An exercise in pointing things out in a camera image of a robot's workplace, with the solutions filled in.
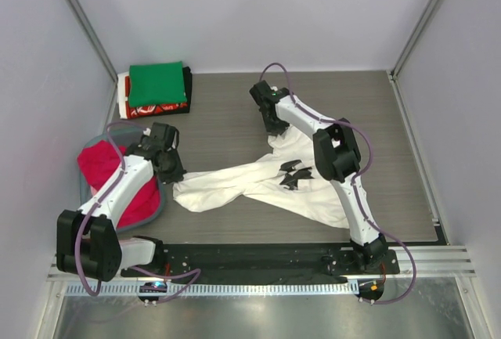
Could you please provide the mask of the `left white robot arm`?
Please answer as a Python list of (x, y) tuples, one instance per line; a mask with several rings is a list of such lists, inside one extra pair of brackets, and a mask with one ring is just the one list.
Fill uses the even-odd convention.
[(124, 269), (140, 266), (151, 276), (165, 270), (161, 240), (134, 236), (119, 240), (117, 227), (127, 206), (149, 181), (182, 181), (176, 127), (155, 122), (119, 155), (116, 170), (95, 196), (77, 210), (63, 211), (56, 222), (56, 267), (61, 272), (108, 282)]

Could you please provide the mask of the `white printed t-shirt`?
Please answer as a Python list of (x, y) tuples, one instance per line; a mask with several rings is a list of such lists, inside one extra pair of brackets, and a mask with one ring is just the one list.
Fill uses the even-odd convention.
[(348, 220), (335, 189), (316, 170), (312, 140), (291, 126), (268, 137), (268, 144), (272, 152), (254, 163), (185, 174), (173, 185), (174, 201), (203, 212), (244, 196), (346, 229)]

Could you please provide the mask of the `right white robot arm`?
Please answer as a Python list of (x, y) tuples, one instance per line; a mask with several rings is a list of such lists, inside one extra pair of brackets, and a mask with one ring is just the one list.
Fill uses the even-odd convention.
[(265, 129), (281, 135), (290, 126), (312, 140), (315, 167), (335, 189), (348, 220), (353, 263), (360, 272), (379, 269), (388, 252), (385, 235), (377, 227), (362, 188), (362, 160), (354, 126), (334, 120), (304, 104), (287, 88), (259, 81), (250, 89)]

